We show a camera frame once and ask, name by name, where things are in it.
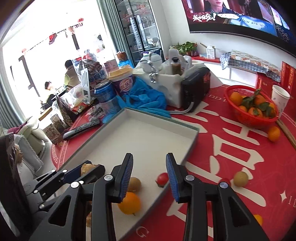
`red tablecloth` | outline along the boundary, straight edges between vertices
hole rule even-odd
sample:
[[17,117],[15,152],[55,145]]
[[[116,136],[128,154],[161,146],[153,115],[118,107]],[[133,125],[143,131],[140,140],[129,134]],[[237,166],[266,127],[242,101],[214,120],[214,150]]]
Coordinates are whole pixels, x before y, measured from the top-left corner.
[[[236,122],[223,94],[226,86],[210,90],[194,113],[174,115],[200,128],[196,147],[186,167],[204,182],[218,183],[245,171],[252,179],[245,188],[232,188],[253,214],[263,217],[263,229],[271,241],[279,241],[296,218],[296,151],[281,133],[272,143],[263,131]],[[286,114],[281,120],[296,136],[296,123]],[[80,117],[73,126],[87,122]],[[52,148],[52,160],[59,168],[97,130],[93,128]],[[160,201],[140,227],[126,240],[182,240],[186,205],[175,203],[171,192]],[[209,240],[213,222],[208,219]]]

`remote control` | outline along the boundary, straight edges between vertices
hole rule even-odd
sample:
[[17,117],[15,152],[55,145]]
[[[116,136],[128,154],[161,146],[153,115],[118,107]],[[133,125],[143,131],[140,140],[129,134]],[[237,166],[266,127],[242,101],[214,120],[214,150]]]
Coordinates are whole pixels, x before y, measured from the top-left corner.
[[75,129],[71,130],[71,131],[68,131],[66,132],[64,135],[63,135],[63,140],[64,141],[67,141],[69,140],[70,138],[72,138],[73,136],[76,136],[77,134],[93,127],[93,126],[96,126],[100,124],[100,119],[97,119],[97,120],[94,120],[94,121],[90,121],[88,123],[85,123],[79,127],[76,127]]

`silver screw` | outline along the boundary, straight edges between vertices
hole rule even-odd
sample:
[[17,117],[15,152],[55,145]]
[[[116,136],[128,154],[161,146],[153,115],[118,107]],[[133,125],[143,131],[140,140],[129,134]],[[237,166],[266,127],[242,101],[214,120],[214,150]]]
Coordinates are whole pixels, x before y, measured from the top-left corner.
[[79,182],[72,182],[71,187],[72,188],[77,188],[79,186]]
[[186,180],[187,180],[187,181],[193,181],[193,180],[194,180],[194,176],[192,176],[192,175],[187,175],[187,176],[186,176]]
[[106,181],[110,181],[110,180],[113,179],[113,176],[112,176],[112,175],[106,175],[106,176],[104,176],[104,179],[105,179]]
[[222,188],[228,188],[228,184],[226,182],[221,182],[220,187]]

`purple cloth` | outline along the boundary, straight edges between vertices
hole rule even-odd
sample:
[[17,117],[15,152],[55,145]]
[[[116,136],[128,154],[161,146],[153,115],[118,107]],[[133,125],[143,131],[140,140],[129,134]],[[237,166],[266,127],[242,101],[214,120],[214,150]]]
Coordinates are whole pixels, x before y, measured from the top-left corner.
[[13,132],[14,134],[17,134],[20,131],[20,129],[23,128],[26,124],[27,122],[21,124],[19,127],[12,127],[8,129],[7,133]]

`yellow bucket lid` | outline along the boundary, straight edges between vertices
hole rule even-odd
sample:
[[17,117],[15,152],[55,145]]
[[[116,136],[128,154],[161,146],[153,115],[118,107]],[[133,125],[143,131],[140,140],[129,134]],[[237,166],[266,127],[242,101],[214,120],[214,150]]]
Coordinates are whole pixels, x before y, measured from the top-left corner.
[[123,75],[132,74],[132,73],[133,73],[133,68],[130,65],[125,65],[120,69],[110,72],[109,79],[110,80],[117,79]]

